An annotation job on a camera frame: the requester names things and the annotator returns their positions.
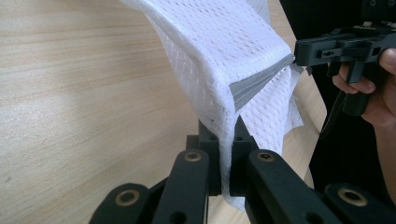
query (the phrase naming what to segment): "white towel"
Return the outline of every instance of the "white towel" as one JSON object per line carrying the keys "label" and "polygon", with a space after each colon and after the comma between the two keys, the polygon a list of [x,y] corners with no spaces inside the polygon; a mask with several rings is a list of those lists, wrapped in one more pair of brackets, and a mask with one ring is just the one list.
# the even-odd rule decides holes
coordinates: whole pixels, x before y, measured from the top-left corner
{"label": "white towel", "polygon": [[260,148],[279,154],[283,135],[302,124],[291,98],[299,69],[290,68],[291,50],[268,24],[266,1],[121,1],[157,31],[199,120],[219,139],[222,194],[244,210],[244,199],[229,193],[237,118]]}

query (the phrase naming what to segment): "wooden table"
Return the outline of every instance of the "wooden table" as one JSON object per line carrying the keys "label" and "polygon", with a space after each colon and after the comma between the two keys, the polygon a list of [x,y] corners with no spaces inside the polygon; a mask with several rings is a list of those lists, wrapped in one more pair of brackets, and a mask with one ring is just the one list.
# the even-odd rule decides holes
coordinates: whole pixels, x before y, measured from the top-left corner
{"label": "wooden table", "polygon": [[[276,30],[294,36],[276,0]],[[0,3],[0,223],[88,223],[116,186],[169,175],[198,121],[143,14],[116,0]],[[300,177],[324,105],[312,77],[295,91],[305,126],[285,137]],[[221,197],[209,223],[248,223]]]}

